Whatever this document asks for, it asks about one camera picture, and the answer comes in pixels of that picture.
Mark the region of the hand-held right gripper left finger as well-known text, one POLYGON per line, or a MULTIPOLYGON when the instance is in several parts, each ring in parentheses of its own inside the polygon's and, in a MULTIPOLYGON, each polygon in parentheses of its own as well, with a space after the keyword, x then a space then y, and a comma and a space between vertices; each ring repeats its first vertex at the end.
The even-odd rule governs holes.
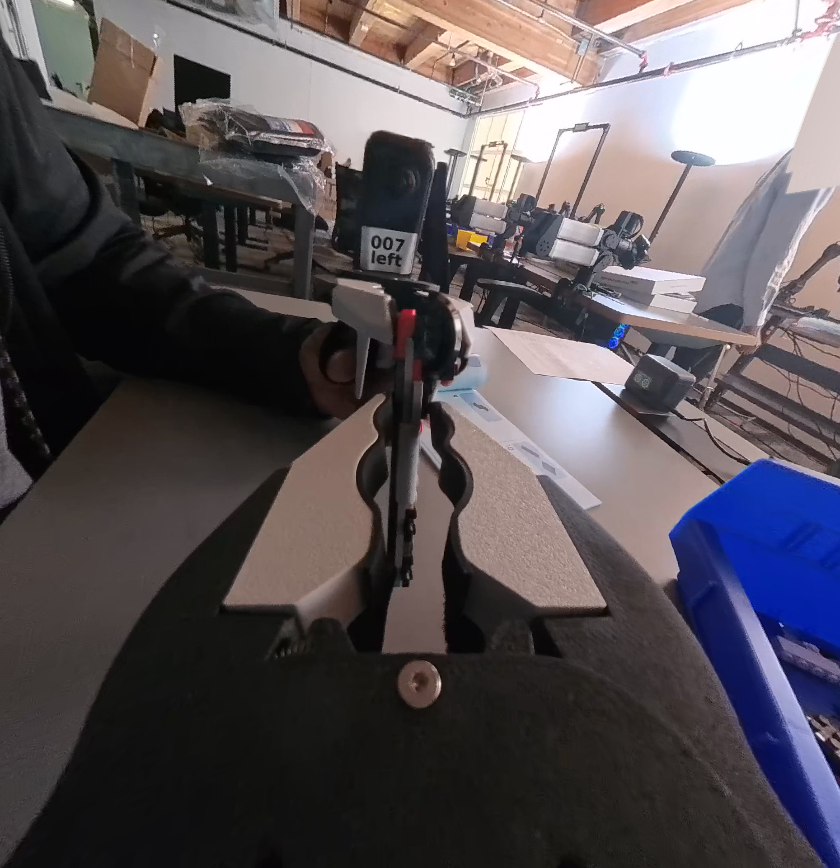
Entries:
POLYGON ((231 613, 320 619, 349 627, 370 610, 382 574, 385 531, 378 493, 389 465, 373 396, 295 460, 265 516, 224 606, 231 613))

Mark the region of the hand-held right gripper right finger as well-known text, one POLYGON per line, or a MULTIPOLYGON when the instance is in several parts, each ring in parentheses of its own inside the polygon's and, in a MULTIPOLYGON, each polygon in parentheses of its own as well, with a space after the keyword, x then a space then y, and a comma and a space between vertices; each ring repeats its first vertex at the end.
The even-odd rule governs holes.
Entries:
POLYGON ((599 616, 607 604, 539 478, 456 408, 429 407, 453 506, 442 566, 467 619, 599 616))

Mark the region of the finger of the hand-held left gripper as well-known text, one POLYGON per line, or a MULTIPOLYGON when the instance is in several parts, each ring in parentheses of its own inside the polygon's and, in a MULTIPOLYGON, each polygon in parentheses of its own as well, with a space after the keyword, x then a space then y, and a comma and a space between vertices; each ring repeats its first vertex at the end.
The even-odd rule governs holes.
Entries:
POLYGON ((474 308, 470 301, 460 297, 443 295, 441 300, 455 330, 455 360, 452 364, 452 373, 462 373, 474 353, 474 308))
POLYGON ((397 309, 395 302, 372 281, 338 281, 332 290, 332 314, 356 334, 356 369, 354 393, 362 399, 372 344, 384 346, 389 353, 385 361, 392 361, 395 342, 397 309))

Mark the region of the grey red brick model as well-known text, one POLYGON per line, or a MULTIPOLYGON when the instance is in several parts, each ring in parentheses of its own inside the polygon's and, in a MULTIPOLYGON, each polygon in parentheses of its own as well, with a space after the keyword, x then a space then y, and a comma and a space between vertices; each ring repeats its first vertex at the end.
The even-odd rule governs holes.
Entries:
POLYGON ((386 565, 394 588, 413 578, 421 435, 436 389, 451 383, 455 330, 442 295, 408 303, 397 315, 391 393, 386 565))

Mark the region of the blue plastic bin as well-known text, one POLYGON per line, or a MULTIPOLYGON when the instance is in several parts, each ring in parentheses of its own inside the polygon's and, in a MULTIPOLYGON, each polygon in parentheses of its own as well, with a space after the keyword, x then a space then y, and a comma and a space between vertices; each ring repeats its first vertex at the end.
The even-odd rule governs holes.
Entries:
POLYGON ((753 462, 670 534, 678 593, 761 770, 826 866, 840 788, 777 659, 781 625, 840 648, 840 480, 753 462))

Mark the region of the pile of small bricks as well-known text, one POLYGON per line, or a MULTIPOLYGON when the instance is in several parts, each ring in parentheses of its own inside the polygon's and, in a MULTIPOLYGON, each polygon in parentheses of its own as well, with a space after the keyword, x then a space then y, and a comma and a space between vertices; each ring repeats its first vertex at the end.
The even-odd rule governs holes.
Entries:
POLYGON ((786 625, 770 642, 840 788, 840 648, 786 625))

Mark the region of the person's left forearm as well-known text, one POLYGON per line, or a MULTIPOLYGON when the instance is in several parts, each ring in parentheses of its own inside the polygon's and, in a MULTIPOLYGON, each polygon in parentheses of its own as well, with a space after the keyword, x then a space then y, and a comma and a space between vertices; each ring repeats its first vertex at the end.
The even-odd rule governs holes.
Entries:
POLYGON ((210 287, 111 201, 97 201, 37 266, 57 319, 89 362, 212 389, 295 416, 315 397, 310 340, 322 327, 210 287))

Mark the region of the grey adjoining desk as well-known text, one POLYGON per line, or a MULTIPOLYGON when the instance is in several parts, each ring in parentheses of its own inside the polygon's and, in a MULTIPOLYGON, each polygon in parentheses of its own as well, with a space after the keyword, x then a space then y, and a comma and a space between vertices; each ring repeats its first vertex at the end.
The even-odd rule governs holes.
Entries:
POLYGON ((716 483, 724 484, 753 462, 770 455, 742 435, 684 401, 668 415, 638 410, 620 385, 594 383, 621 409, 696 466, 716 483))

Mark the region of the wooden robot desk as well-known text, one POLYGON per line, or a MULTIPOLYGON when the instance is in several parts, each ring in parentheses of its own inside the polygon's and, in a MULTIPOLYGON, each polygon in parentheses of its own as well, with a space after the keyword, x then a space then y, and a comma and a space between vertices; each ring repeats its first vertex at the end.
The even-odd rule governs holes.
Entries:
MULTIPOLYGON (((453 242, 447 250, 453 263, 479 261, 491 266, 503 266, 506 272, 513 272, 513 281, 541 291, 547 296, 565 294, 565 286, 576 272, 570 266, 559 268, 555 263, 532 257, 517 258, 511 262, 501 256, 494 256, 479 245, 469 249, 458 248, 453 242)), ((739 331, 731 326, 707 320, 695 313, 669 311, 641 305, 627 298, 619 298, 600 292, 570 292, 573 303, 592 315, 617 325, 627 325, 636 329, 646 339, 662 342, 667 340, 676 345, 730 344, 754 351, 760 344, 758 336, 739 331)))

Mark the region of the black office chair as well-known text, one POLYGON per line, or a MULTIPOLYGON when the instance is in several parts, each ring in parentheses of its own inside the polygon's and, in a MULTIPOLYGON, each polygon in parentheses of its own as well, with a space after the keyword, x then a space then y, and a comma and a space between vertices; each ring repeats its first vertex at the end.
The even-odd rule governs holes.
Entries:
POLYGON ((343 255, 353 255, 360 243, 361 223, 358 216, 362 192, 362 172, 336 163, 336 218, 331 243, 343 255))
POLYGON ((435 285, 445 294, 450 286, 448 251, 447 165, 439 162, 433 174, 419 244, 422 263, 419 279, 435 285))

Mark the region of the brick instruction booklet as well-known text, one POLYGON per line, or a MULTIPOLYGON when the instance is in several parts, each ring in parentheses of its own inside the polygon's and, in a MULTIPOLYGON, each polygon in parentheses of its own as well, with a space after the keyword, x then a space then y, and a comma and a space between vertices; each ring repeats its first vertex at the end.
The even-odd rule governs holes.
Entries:
POLYGON ((523 431, 496 410, 479 393, 488 380, 488 367, 472 354, 461 373, 449 384, 439 385, 435 399, 448 410, 455 410, 502 448, 530 468, 536 476, 552 481, 582 509, 599 507, 602 501, 539 448, 523 431))

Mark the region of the white paper sheet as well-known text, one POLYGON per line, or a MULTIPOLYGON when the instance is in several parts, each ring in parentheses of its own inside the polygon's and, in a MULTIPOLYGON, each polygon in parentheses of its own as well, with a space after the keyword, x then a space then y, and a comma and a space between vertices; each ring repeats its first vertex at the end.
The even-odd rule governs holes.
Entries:
POLYGON ((529 372, 607 385, 625 385, 633 365, 610 349, 529 331, 497 327, 484 330, 495 337, 529 372))

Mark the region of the plastic wrapped bundle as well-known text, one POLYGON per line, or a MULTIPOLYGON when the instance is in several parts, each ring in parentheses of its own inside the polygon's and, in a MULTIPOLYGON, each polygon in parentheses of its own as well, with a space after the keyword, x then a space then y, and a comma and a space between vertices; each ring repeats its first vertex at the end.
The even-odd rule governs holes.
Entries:
POLYGON ((332 161, 335 150, 315 124, 223 99, 183 103, 178 112, 207 181, 247 181, 254 193, 272 198, 268 188, 283 184, 308 211, 318 211, 327 185, 321 162, 332 161))

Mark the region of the stack of white flat boxes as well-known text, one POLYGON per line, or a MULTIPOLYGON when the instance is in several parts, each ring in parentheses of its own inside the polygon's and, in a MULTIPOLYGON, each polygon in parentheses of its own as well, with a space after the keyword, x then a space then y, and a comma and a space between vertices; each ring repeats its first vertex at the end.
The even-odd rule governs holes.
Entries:
POLYGON ((643 307, 692 313, 705 277, 637 266, 631 270, 609 266, 595 274, 593 286, 643 307))

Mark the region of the black metal rack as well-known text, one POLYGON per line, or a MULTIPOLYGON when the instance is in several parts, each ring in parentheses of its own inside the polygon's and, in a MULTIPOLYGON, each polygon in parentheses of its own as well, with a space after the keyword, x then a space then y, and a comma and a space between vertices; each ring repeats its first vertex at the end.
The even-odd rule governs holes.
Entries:
POLYGON ((840 478, 840 318, 774 306, 754 352, 724 374, 711 404, 758 423, 840 478))

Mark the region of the black floor lamp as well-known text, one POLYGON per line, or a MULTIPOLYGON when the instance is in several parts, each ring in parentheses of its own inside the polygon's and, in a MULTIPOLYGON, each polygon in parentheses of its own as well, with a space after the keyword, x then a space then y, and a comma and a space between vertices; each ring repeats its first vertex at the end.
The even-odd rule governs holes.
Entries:
POLYGON ((683 171, 680 174, 674 189, 672 190, 668 200, 665 202, 664 207, 658 216, 655 225, 652 228, 652 232, 649 234, 649 242, 651 244, 654 243, 657 235, 660 232, 661 227, 663 226, 665 220, 667 219, 673 204, 676 201, 676 198, 680 194, 683 186, 686 183, 686 180, 689 178, 692 170, 694 168, 709 168, 715 164, 714 158, 697 153, 689 150, 675 150, 671 153, 671 159, 677 163, 682 165, 683 171))

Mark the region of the cardboard box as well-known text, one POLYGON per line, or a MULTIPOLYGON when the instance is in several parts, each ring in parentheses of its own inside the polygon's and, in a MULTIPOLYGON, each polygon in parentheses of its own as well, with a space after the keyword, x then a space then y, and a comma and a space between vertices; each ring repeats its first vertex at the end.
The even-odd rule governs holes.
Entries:
POLYGON ((143 127, 151 110, 151 89, 158 56, 103 17, 88 102, 110 110, 133 127, 143 127))

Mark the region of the black frame stand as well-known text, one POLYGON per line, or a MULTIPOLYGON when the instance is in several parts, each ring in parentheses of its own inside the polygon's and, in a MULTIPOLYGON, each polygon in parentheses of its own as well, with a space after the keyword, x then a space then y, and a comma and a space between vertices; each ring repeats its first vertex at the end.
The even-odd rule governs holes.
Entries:
POLYGON ((593 171, 596 168, 596 165, 598 163, 599 156, 602 152, 603 147, 605 146, 607 136, 609 135, 609 132, 610 132, 610 124, 609 123, 577 123, 577 124, 573 125, 572 127, 563 127, 557 131, 557 134, 554 138, 553 146, 551 147, 549 156, 548 156, 547 161, 544 165, 543 175, 541 176, 540 183, 539 183, 537 191, 535 193, 535 201, 536 202, 540 202, 540 200, 542 198, 544 185, 546 183, 546 180, 547 180, 547 177, 550 173, 550 170, 553 166, 554 159, 556 157, 558 145, 559 145, 561 138, 567 134, 574 134, 574 135, 579 134, 579 135, 581 135, 581 134, 595 132, 595 131, 599 131, 600 136, 599 136, 597 145, 595 147, 595 150, 592 154, 592 157, 591 157, 590 163, 588 165, 588 168, 586 170, 586 173, 584 175, 584 178, 583 178, 581 185, 579 187, 579 190, 577 192, 575 202, 573 203, 572 211, 574 212, 576 209, 578 209, 578 207, 579 207, 579 205, 580 205, 580 203, 584 197, 584 194, 587 190, 589 180, 591 179, 591 175, 593 174, 593 171))

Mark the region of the black wall screen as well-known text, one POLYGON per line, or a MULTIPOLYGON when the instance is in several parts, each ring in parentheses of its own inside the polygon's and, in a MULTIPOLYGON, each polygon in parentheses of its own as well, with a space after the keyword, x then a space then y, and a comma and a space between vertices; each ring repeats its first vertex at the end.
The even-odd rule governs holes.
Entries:
POLYGON ((228 100, 230 98, 231 80, 228 73, 215 70, 178 54, 174 55, 173 66, 176 111, 186 103, 212 99, 228 100))

